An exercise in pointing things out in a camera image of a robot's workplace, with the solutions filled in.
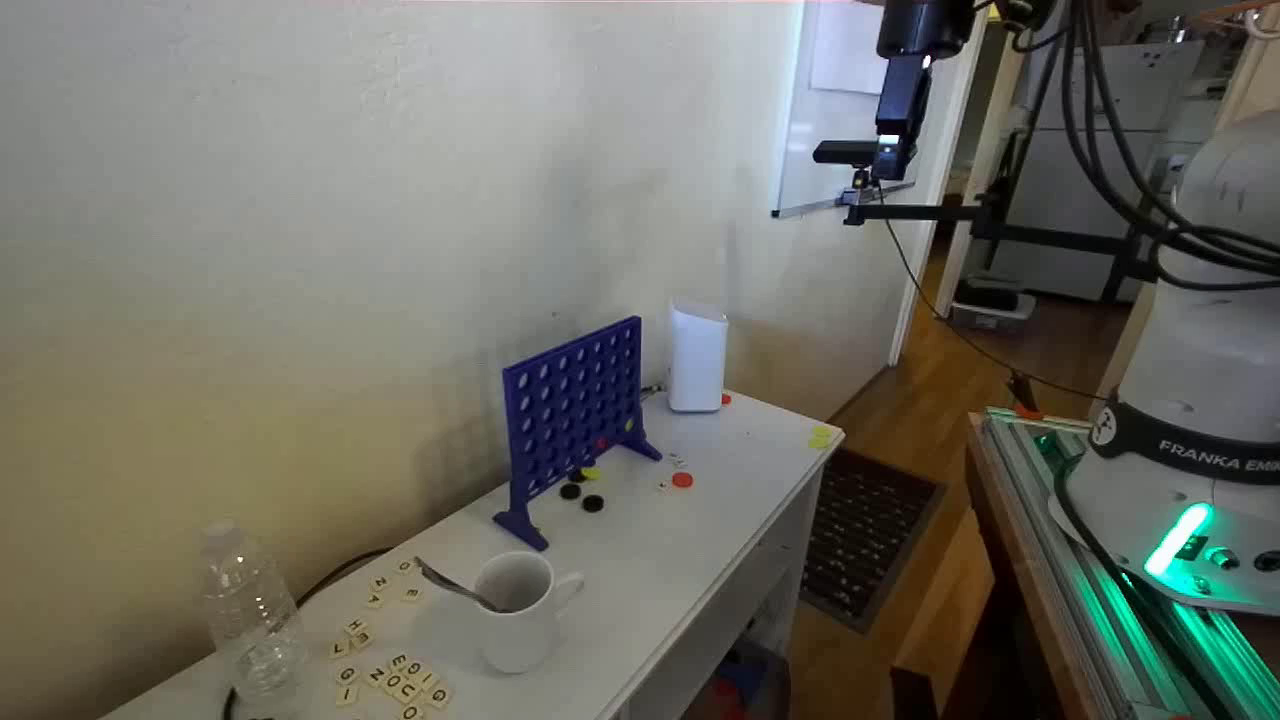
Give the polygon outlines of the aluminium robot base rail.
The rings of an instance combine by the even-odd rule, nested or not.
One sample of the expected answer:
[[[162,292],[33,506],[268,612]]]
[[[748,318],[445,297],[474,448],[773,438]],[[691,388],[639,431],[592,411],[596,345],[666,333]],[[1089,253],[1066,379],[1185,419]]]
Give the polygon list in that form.
[[[1276,623],[1117,579],[1053,512],[1075,419],[969,415],[969,492],[1066,720],[1280,720]]]

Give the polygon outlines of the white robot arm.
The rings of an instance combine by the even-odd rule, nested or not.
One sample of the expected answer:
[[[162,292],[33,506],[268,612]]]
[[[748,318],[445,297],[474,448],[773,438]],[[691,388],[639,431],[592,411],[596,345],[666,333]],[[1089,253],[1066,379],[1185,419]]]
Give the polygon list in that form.
[[[1053,522],[1180,603],[1280,612],[1280,292],[1159,249],[1142,333]]]

